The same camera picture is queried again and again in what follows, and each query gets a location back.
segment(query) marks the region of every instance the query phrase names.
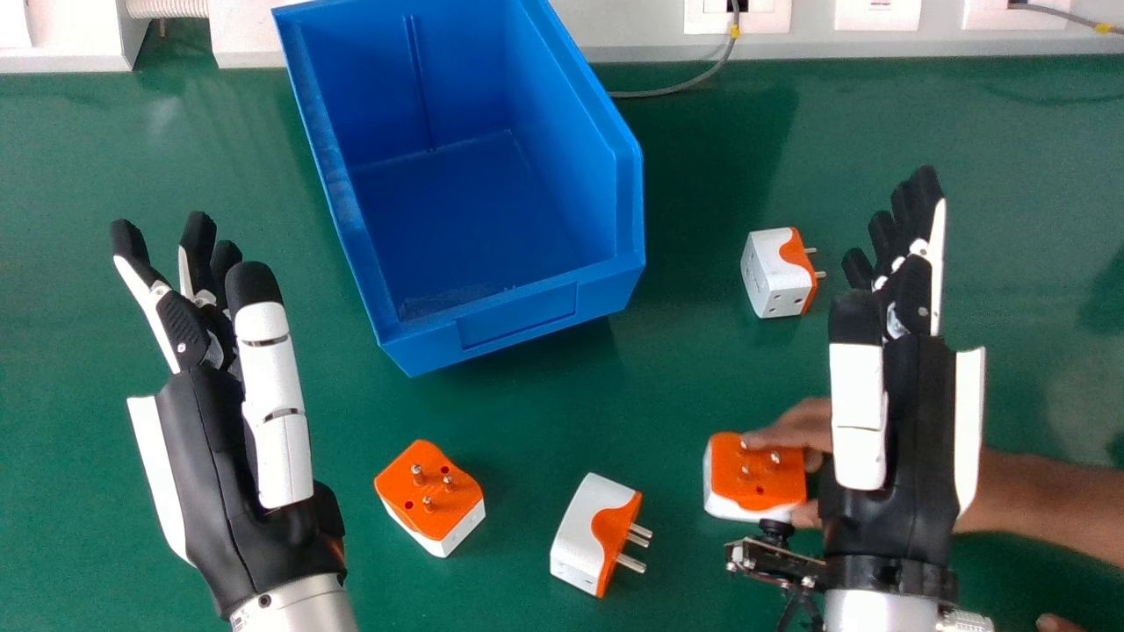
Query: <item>plug pin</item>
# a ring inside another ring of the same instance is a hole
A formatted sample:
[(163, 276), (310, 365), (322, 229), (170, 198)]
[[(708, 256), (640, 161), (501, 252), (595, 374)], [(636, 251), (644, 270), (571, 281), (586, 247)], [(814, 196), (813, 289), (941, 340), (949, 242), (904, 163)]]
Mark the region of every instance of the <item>plug pin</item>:
[(644, 575), (644, 571), (647, 570), (647, 566), (645, 566), (644, 562), (624, 553), (617, 556), (617, 563), (637, 575)]
[(635, 533), (627, 533), (627, 534), (625, 534), (625, 540), (632, 542), (633, 544), (636, 544), (641, 549), (647, 549), (649, 547), (652, 545), (651, 542), (649, 542), (647, 540), (644, 540), (643, 538), (641, 538), (640, 535), (636, 535)]
[(652, 530), (644, 529), (643, 526), (641, 526), (638, 524), (629, 524), (628, 525), (628, 531), (635, 533), (636, 535), (640, 535), (644, 540), (651, 540), (652, 539)]

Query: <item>blue plastic bin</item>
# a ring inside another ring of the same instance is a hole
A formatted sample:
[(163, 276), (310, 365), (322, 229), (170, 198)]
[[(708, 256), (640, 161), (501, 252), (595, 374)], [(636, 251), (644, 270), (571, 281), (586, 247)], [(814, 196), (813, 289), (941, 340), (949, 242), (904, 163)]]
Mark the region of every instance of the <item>blue plastic bin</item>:
[(407, 374), (624, 308), (640, 145), (545, 0), (274, 16), (339, 241)]

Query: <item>green table surface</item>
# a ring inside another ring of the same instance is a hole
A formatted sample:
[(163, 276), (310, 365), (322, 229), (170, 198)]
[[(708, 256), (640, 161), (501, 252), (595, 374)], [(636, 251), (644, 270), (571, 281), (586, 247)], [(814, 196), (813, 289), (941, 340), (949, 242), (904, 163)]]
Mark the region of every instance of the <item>green table surface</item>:
[[(375, 345), (284, 72), (218, 71), (203, 34), (151, 36), (132, 74), (0, 76), (4, 632), (225, 628), (163, 541), (126, 414), (166, 368), (110, 263), (117, 217), (167, 274), (192, 210), (277, 271), (364, 630), (771, 630), (778, 592), (723, 570), (750, 530), (703, 513), (703, 448), (826, 392), (837, 262), (923, 163), (950, 199), (946, 337), (989, 351), (987, 442), (1124, 467), (1124, 57), (750, 62), (622, 103), (646, 175), (628, 308), (408, 379)], [(698, 67), (598, 71), (638, 88)], [(807, 316), (758, 320), (742, 244), (788, 225), (831, 276)], [(419, 436), (486, 491), (488, 518), (445, 560), (371, 488)], [(647, 574), (618, 572), (604, 601), (547, 572), (589, 471), (642, 490), (655, 532)], [(1104, 565), (975, 535), (953, 566), (963, 605), (1004, 632), (1043, 611), (1124, 630), (1124, 576)]]

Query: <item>wall socket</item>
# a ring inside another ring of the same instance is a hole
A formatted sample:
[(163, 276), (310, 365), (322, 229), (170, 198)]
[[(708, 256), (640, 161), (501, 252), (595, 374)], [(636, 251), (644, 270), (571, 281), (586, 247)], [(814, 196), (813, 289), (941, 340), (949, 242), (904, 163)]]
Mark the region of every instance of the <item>wall socket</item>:
[[(729, 33), (733, 0), (683, 0), (683, 33)], [(792, 25), (792, 0), (737, 0), (742, 33), (788, 33)]]
[(921, 1), (835, 0), (835, 30), (917, 30)]
[[(1071, 0), (1030, 0), (1031, 4), (1042, 4), (1069, 11)], [(964, 30), (1061, 30), (1066, 20), (1035, 13), (1008, 9), (1007, 0), (964, 0), (964, 19), (961, 28)]]

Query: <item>white corrugated hose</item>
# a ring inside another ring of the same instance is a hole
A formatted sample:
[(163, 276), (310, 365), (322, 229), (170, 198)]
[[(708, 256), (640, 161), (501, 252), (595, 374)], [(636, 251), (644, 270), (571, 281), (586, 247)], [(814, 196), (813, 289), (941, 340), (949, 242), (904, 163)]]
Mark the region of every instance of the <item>white corrugated hose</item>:
[(125, 0), (135, 19), (206, 18), (207, 0)]

